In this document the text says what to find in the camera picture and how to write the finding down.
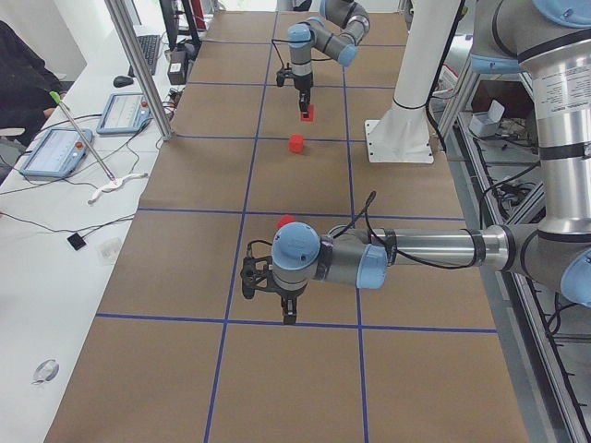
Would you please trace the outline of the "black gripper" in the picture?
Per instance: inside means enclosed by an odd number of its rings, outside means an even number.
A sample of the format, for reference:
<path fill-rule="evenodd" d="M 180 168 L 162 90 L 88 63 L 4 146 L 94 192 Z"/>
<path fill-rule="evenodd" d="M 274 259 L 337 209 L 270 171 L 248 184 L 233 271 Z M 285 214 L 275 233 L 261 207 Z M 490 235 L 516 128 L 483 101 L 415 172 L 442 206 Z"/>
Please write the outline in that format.
<path fill-rule="evenodd" d="M 283 323 L 284 325 L 294 325 L 297 319 L 296 303 L 300 295 L 299 290 L 288 291 L 281 290 L 281 306 L 283 309 Z"/>
<path fill-rule="evenodd" d="M 302 115 L 308 115 L 308 95 L 313 87 L 313 74 L 293 76 L 294 86 L 299 91 L 298 106 Z"/>

